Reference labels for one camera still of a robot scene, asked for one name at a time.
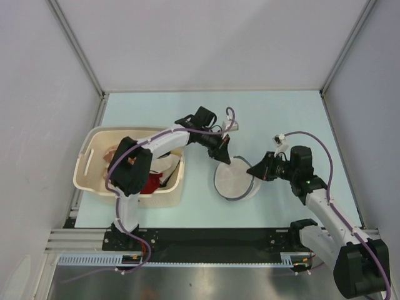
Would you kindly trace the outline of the white mesh laundry bag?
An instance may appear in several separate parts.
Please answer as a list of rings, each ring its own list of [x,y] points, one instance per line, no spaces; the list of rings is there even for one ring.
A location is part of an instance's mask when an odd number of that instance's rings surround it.
[[[216,192],[230,202],[244,201],[254,197],[261,180],[248,174],[251,164],[242,156],[230,158],[231,163],[219,163],[215,169],[213,183]]]

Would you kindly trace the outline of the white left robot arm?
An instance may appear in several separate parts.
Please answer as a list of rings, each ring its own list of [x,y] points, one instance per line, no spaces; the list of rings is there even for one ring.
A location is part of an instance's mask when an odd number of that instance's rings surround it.
[[[227,107],[226,116],[227,127],[214,132],[211,125],[216,115],[201,106],[195,114],[178,119],[171,127],[152,136],[139,140],[127,136],[121,140],[107,169],[105,187],[116,197],[113,224],[119,231],[116,242],[123,249],[134,248],[140,240],[135,232],[139,226],[139,195],[148,182],[151,164],[155,159],[174,149],[198,143],[207,149],[210,158],[225,164],[231,163],[228,132],[236,121],[234,109]]]

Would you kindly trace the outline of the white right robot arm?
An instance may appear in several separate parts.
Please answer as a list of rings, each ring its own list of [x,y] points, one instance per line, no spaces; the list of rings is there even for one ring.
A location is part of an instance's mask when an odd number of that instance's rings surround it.
[[[292,193],[322,222],[322,226],[311,219],[292,222],[288,243],[296,251],[308,248],[317,254],[332,270],[343,297],[383,291],[391,296],[388,247],[357,227],[330,196],[328,185],[314,174],[309,147],[292,147],[288,160],[268,151],[247,173],[262,181],[288,181]]]

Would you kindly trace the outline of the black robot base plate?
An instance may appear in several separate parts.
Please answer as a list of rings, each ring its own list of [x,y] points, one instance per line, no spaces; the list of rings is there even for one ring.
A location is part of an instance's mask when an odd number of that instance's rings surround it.
[[[310,263],[316,257],[294,243],[288,228],[142,228],[133,234],[142,240],[109,227],[102,250],[141,251],[148,243],[151,263],[281,263],[287,253],[295,263]]]

